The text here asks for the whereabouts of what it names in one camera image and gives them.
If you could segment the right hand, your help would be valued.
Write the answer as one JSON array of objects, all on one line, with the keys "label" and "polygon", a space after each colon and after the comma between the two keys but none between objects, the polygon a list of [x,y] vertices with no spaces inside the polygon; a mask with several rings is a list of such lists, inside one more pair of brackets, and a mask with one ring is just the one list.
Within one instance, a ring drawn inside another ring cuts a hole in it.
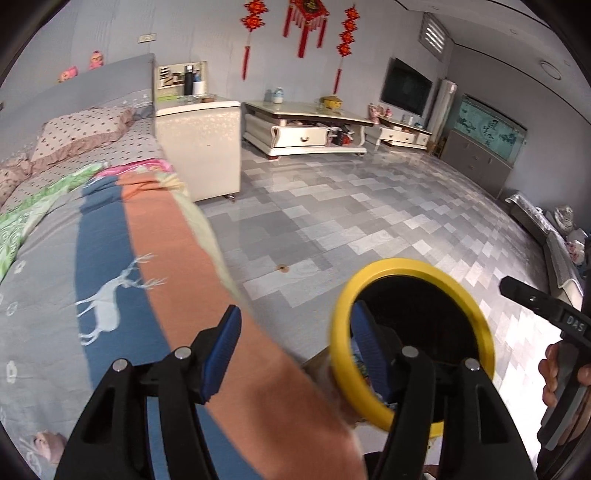
[{"label": "right hand", "polygon": [[[545,358],[538,365],[539,373],[545,380],[543,402],[547,407],[555,407],[558,402],[555,393],[558,388],[558,353],[561,344],[562,341],[549,345],[546,349]],[[590,365],[583,366],[579,370],[577,378],[581,385],[589,387],[591,385]]]}]

